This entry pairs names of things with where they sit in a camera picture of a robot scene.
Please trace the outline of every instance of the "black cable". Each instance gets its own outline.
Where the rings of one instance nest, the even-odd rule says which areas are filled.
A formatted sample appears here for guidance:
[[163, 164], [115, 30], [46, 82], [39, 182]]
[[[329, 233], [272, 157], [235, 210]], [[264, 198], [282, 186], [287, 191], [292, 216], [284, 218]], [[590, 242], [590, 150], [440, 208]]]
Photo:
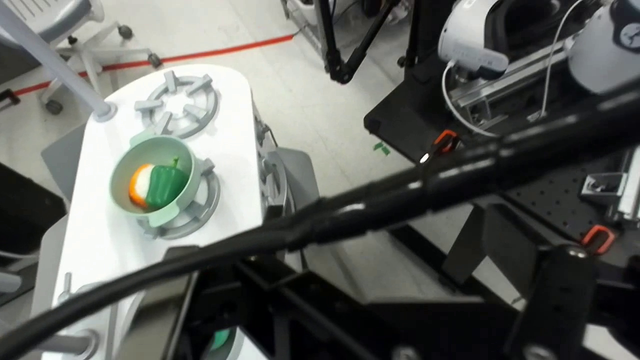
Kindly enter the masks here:
[[327, 199], [320, 198], [269, 226], [229, 236], [193, 249], [190, 255], [168, 258], [109, 279], [8, 332], [0, 340], [0, 358], [22, 358], [58, 330], [159, 281], [256, 254], [276, 254], [284, 248], [300, 249], [307, 243], [327, 243], [368, 230], [381, 230], [430, 210], [522, 186], [579, 160], [576, 155], [594, 157], [625, 144], [638, 144], [638, 88], [640, 82], [597, 102], [578, 104], [578, 107], [571, 107], [573, 112], [565, 112], [554, 122], [535, 124], [446, 157], [434, 157], [430, 164]]

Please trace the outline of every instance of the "gray floor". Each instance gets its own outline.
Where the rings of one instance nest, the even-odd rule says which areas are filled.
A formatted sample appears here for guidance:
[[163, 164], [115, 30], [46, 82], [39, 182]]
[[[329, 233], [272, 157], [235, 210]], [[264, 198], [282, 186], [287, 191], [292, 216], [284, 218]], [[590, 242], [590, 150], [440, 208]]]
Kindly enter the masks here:
[[[133, 28], [135, 37], [127, 45], [147, 45], [159, 56], [226, 48], [297, 30], [284, 17], [280, 0], [112, 0], [103, 6], [107, 19], [120, 19]], [[379, 42], [374, 43], [372, 57], [362, 63], [347, 86], [337, 86], [325, 77], [318, 51], [303, 36], [272, 48], [197, 61], [232, 65], [250, 79], [261, 120], [273, 127], [282, 145], [312, 155], [320, 191], [329, 195], [409, 166], [393, 151], [388, 155], [374, 151], [377, 140], [362, 127], [364, 114], [400, 82], [402, 70], [395, 60], [403, 45], [403, 24], [384, 31]], [[115, 90], [147, 72], [147, 68], [135, 68], [103, 74], [103, 88], [112, 86]], [[46, 74], [36, 70], [6, 86], [22, 88], [39, 79], [46, 79]], [[59, 189], [41, 164], [39, 151], [85, 118], [85, 109], [75, 98], [64, 95], [62, 99], [66, 106], [62, 116], [46, 114], [36, 93], [26, 95], [19, 106], [0, 112], [0, 162], [54, 191]], [[466, 213], [467, 208], [460, 205], [414, 224], [430, 237], [437, 237], [442, 249], [448, 249]], [[448, 296], [430, 271], [386, 233], [314, 248], [310, 254], [312, 267], [364, 301]], [[478, 275], [506, 299], [515, 298], [489, 262], [481, 263]], [[24, 319], [29, 301], [32, 298], [24, 296], [3, 306], [0, 309], [0, 332]]]

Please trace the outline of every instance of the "red wire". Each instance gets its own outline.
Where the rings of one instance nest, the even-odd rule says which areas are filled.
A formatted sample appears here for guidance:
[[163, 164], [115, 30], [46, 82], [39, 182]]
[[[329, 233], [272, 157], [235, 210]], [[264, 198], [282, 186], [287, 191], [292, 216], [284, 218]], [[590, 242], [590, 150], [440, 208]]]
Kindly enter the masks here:
[[[289, 39], [293, 39], [293, 37], [296, 37], [296, 33], [285, 33], [285, 36], [265, 37], [265, 39], [247, 42], [247, 43], [237, 43], [237, 45], [229, 45], [229, 48], [216, 48], [216, 50], [206, 50], [206, 51], [165, 56], [165, 57], [161, 57], [161, 63], [168, 63], [168, 61], [186, 61], [186, 60], [196, 60], [196, 57], [224, 56], [224, 53], [246, 51], [246, 50], [253, 50], [253, 48], [268, 48], [268, 45], [276, 45], [276, 43], [289, 42]], [[118, 72], [118, 70], [142, 68], [142, 65], [150, 65], [147, 60], [107, 63], [107, 65], [103, 65], [102, 70], [103, 70], [103, 72]], [[33, 86], [26, 86], [26, 88], [13, 90], [13, 93], [16, 93], [16, 95], [26, 95], [26, 93], [29, 93], [29, 92], [46, 90], [48, 86], [50, 86], [50, 82], [37, 82], [37, 84], [33, 84]]]

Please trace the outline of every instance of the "red cable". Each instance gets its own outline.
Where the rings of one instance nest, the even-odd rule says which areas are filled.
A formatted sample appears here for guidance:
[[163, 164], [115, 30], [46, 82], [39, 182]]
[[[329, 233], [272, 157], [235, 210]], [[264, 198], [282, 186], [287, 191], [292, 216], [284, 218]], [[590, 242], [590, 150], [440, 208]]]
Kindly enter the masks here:
[[[268, 45], [289, 42], [293, 37], [296, 37], [296, 33], [285, 33], [285, 36], [265, 37], [265, 39], [237, 43], [237, 45], [229, 45], [229, 48], [191, 51], [191, 53], [180, 53], [180, 56], [165, 56], [165, 57], [161, 57], [161, 63], [186, 61], [186, 60], [193, 60], [193, 57], [224, 56], [224, 53], [246, 51], [246, 50], [253, 50], [253, 48], [268, 48]], [[120, 61], [120, 63], [107, 63], [102, 70], [103, 72], [118, 72], [118, 70], [140, 68], [140, 65], [150, 65], [150, 63], [147, 63], [147, 60]], [[33, 86], [17, 88], [17, 90], [13, 90], [13, 93], [16, 95], [26, 95], [29, 92], [46, 90], [48, 86], [50, 86], [50, 82], [39, 82], [39, 84], [33, 84]]]

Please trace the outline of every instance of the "wheel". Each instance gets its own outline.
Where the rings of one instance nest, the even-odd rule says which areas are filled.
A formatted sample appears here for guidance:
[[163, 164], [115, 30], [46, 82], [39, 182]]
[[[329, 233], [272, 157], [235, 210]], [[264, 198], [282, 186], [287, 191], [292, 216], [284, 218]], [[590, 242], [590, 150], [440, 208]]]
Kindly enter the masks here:
[[130, 25], [118, 25], [118, 33], [121, 39], [131, 39], [133, 37], [133, 30]]
[[147, 53], [147, 61], [150, 61], [153, 68], [161, 68], [161, 57], [159, 57], [155, 51], [150, 51], [150, 53]]
[[64, 106], [58, 99], [48, 99], [43, 107], [48, 109], [48, 114], [59, 114], [64, 109]]

